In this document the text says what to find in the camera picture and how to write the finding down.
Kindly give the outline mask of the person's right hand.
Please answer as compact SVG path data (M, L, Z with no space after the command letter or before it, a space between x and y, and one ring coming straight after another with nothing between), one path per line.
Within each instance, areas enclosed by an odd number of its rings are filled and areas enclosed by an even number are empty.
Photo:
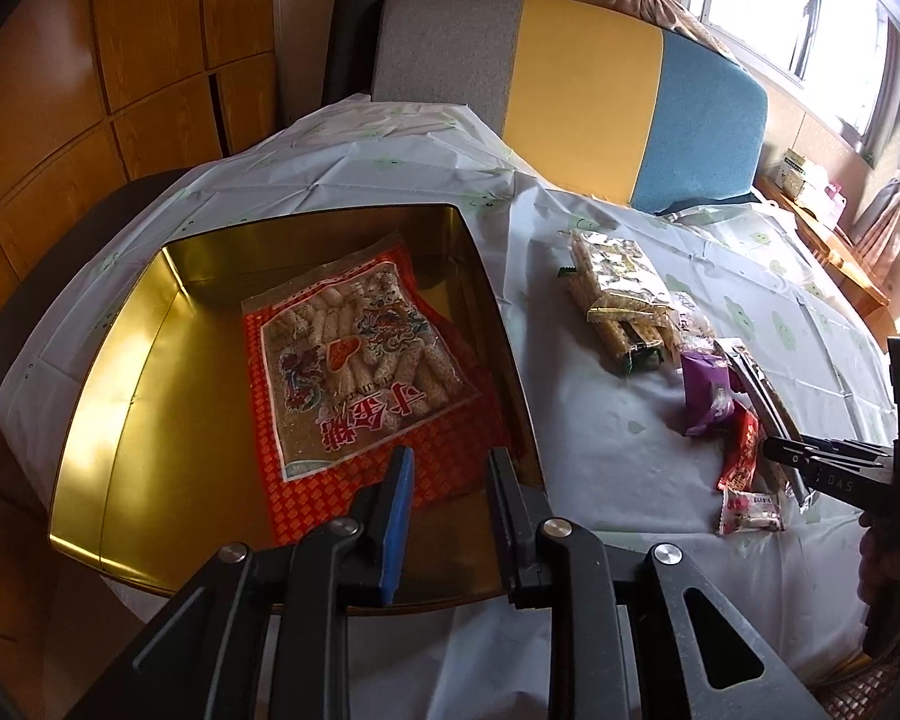
M860 515L859 525L865 533L859 548L857 595L871 606L884 585L900 582L900 536L891 520L870 512Z

